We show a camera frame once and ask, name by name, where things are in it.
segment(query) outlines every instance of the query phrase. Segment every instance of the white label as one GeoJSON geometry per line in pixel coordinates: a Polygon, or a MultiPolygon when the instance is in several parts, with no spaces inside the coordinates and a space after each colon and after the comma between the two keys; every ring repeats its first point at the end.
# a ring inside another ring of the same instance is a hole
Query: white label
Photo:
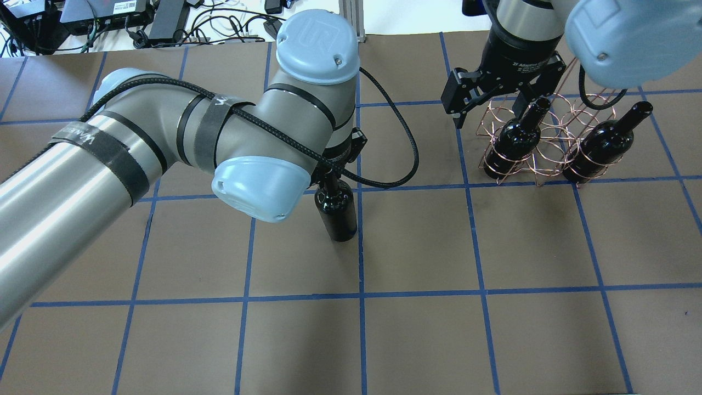
{"type": "Polygon", "coordinates": [[[132,13],[136,11],[136,1],[122,1],[114,4],[113,14],[132,13]]]}

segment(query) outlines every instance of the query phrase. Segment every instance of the rose gold wire bottle holder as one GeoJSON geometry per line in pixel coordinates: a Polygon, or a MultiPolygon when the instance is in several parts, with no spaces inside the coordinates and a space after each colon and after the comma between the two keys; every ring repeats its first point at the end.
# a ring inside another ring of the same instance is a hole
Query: rose gold wire bottle holder
{"type": "MultiPolygon", "coordinates": [[[[485,158],[490,149],[493,148],[502,128],[515,116],[511,107],[516,96],[495,97],[489,101],[475,131],[476,136],[489,138],[488,146],[483,152],[478,167],[483,169],[487,166],[497,174],[505,176],[497,180],[498,185],[517,173],[529,172],[534,175],[536,186],[542,186],[545,182],[563,172],[563,169],[573,160],[574,155],[572,153],[577,152],[581,142],[592,129],[600,122],[616,119],[614,107],[606,110],[593,110],[585,106],[579,97],[572,98],[573,95],[568,95],[571,97],[567,98],[564,94],[561,94],[565,82],[568,80],[571,72],[577,70],[577,67],[578,64],[573,59],[568,64],[566,74],[558,90],[550,97],[552,101],[551,110],[541,122],[541,139],[536,148],[520,160],[509,160],[497,151],[495,152],[502,159],[514,163],[512,168],[506,173],[495,171],[495,169],[486,164],[485,158]]],[[[608,90],[602,89],[599,93],[588,93],[587,97],[596,104],[606,103],[614,96],[613,90],[606,91],[608,90]]],[[[588,180],[603,176],[609,166],[616,163],[600,164],[587,155],[584,156],[592,163],[603,166],[602,171],[598,174],[585,177],[588,180]]]]}

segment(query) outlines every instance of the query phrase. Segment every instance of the bottle neck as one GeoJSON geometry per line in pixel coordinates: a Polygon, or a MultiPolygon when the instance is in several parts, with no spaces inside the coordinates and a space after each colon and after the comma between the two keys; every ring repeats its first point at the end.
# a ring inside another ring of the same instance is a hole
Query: bottle neck
{"type": "Polygon", "coordinates": [[[519,120],[519,125],[526,131],[536,129],[549,108],[551,108],[551,102],[547,98],[537,99],[519,120]]]}
{"type": "Polygon", "coordinates": [[[648,118],[653,111],[654,107],[651,103],[640,101],[634,104],[631,110],[627,111],[627,113],[613,125],[612,129],[617,134],[624,134],[632,131],[635,127],[639,126],[644,119],[648,118]]]}

